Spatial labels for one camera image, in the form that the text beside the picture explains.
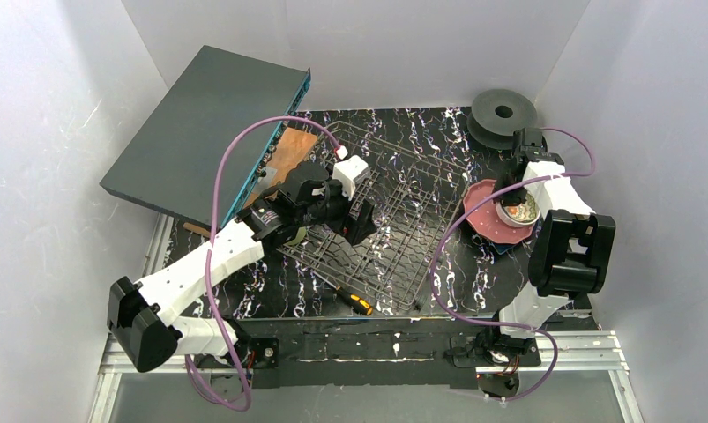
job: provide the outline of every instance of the yellow screwdriver handle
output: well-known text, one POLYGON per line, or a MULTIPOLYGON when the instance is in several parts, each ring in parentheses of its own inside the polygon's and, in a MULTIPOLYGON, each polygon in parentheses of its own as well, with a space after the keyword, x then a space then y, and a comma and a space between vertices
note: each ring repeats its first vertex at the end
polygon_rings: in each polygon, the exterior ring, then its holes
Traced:
POLYGON ((348 304, 349 306, 351 306, 351 308, 354 309, 355 313, 359 315, 372 315, 374 309, 372 308, 372 306, 369 305, 366 300, 364 300, 360 296, 348 292, 342 286, 336 288, 335 292, 340 298, 343 299, 346 304, 348 304))

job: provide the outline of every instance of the black marble surface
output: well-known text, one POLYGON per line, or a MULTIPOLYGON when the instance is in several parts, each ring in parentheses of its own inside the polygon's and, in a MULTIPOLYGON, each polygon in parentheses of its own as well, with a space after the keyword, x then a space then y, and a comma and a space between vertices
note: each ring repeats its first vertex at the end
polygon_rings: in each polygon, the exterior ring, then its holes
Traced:
MULTIPOLYGON (((496 178, 508 153, 477 145, 466 134, 468 108, 405 108, 301 113, 328 125, 348 122, 419 156, 448 160, 466 168, 464 184, 496 178)), ((187 254, 206 239, 175 222, 165 264, 187 254)), ((526 266, 534 236, 505 254, 497 254, 489 242, 469 226, 452 235, 439 265, 436 283, 444 300, 461 313, 494 313, 508 304, 526 282, 526 266)), ((224 315, 235 318, 354 316, 336 300, 333 290, 312 273, 309 266, 273 252, 263 260, 232 275, 214 288, 224 315)), ((402 310, 386 298, 368 298, 377 315, 442 315, 431 298, 428 281, 416 293, 420 309, 402 310)), ((588 309, 584 298, 577 307, 588 309)), ((206 298, 198 299, 185 315, 207 316, 206 298)))

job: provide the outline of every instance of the dish rack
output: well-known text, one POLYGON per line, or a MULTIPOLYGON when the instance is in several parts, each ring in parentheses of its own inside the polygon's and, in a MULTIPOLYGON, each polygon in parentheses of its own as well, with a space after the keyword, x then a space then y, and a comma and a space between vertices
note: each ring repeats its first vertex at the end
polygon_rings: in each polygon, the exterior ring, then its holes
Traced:
MULTIPOLYGON (((326 227, 313 226, 302 243, 281 252, 333 284, 374 298, 379 309, 407 311, 419 297, 437 243, 460 209, 467 169, 420 152, 413 140, 393 143, 346 122, 327 128, 349 154, 369 163, 371 175, 356 187, 353 207, 364 198, 371 201, 377 231, 352 247, 326 227)), ((324 135, 309 160, 323 166, 334 162, 324 135)))

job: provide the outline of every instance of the white wall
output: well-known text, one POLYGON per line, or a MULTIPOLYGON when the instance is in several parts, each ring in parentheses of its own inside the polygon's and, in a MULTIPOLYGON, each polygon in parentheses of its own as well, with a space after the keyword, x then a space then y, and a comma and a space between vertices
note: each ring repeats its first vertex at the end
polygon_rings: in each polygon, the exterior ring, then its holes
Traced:
POLYGON ((312 69, 302 108, 470 104, 489 88, 534 98, 587 0, 123 0, 171 86, 204 44, 312 69))
POLYGON ((166 92, 117 0, 0 2, 0 421, 85 421, 155 216, 100 178, 166 92))
POLYGON ((592 0, 537 106, 598 153, 576 182, 618 225, 595 316, 645 419, 708 421, 708 1, 592 0))

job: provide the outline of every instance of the small bowl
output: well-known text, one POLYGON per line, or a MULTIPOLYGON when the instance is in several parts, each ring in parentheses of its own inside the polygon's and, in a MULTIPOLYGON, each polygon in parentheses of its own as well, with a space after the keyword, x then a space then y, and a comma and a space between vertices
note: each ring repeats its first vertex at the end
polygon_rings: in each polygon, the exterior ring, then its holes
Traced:
POLYGON ((508 206, 503 207, 501 202, 496 202, 496 215, 499 219, 504 222, 507 226, 511 227, 527 227, 535 225, 538 221, 540 213, 538 211, 538 204, 535 203, 535 198, 527 193, 525 202, 519 206, 508 206), (526 210, 530 212, 530 217, 526 219, 515 219, 511 216, 511 209, 518 209, 520 211, 526 210))
MULTIPOLYGON (((484 179, 468 187, 463 207, 471 210, 482 199, 494 191, 493 179, 484 179)), ((515 245, 533 235, 532 226, 512 227, 499 220, 499 213, 493 204, 484 204, 467 217, 468 225, 480 236, 494 244, 515 245)))

